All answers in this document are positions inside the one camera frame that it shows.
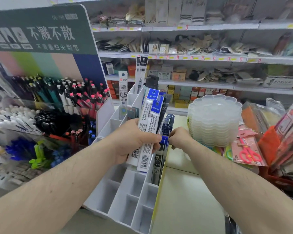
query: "stack of plastic plates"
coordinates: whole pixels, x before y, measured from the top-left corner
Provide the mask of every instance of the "stack of plastic plates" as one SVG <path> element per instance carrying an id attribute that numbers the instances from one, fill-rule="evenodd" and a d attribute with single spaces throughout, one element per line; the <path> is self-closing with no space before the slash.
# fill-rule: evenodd
<path id="1" fill-rule="evenodd" d="M 188 108 L 188 126 L 193 139 L 206 146 L 225 147 L 238 134 L 242 104 L 225 95 L 205 95 Z"/>

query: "gray floor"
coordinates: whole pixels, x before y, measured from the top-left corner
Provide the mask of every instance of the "gray floor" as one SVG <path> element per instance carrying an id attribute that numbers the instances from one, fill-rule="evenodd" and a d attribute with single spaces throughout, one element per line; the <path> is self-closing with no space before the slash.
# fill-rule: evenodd
<path id="1" fill-rule="evenodd" d="M 112 220 L 103 219 L 81 209 L 72 217 L 59 234 L 134 234 L 133 230 Z"/>

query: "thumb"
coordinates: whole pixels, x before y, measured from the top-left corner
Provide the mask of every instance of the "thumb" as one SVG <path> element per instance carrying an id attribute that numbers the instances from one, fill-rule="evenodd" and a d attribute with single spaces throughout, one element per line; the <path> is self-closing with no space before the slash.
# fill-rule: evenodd
<path id="1" fill-rule="evenodd" d="M 142 143 L 160 143 L 162 140 L 162 136 L 150 132 L 142 132 L 140 133 L 140 140 Z"/>

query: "person's left hand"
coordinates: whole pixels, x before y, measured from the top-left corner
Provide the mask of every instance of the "person's left hand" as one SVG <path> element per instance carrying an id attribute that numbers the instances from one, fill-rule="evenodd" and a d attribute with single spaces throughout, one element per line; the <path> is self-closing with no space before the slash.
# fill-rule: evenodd
<path id="1" fill-rule="evenodd" d="M 108 135 L 102 141 L 106 141 L 107 146 L 112 146 L 113 154 L 115 154 L 115 164 L 121 164 L 127 160 L 129 153 L 138 149 L 144 143 L 153 143 L 153 150 L 160 148 L 162 136 L 159 134 L 142 132 L 139 130 L 139 118 L 125 122 L 121 127 L 117 128 L 113 133 Z"/>

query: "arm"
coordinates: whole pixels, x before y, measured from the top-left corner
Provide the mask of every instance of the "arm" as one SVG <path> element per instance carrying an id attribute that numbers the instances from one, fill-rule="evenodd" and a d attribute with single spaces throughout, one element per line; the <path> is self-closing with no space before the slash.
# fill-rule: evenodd
<path id="1" fill-rule="evenodd" d="M 169 141 L 189 155 L 243 234 L 293 234 L 293 201 L 275 186 L 196 142 L 183 127 L 173 130 Z"/>
<path id="2" fill-rule="evenodd" d="M 76 153 L 0 198 L 0 234 L 58 233 L 81 207 L 108 169 L 128 153 L 161 136 L 142 132 L 130 120 L 100 142 Z"/>

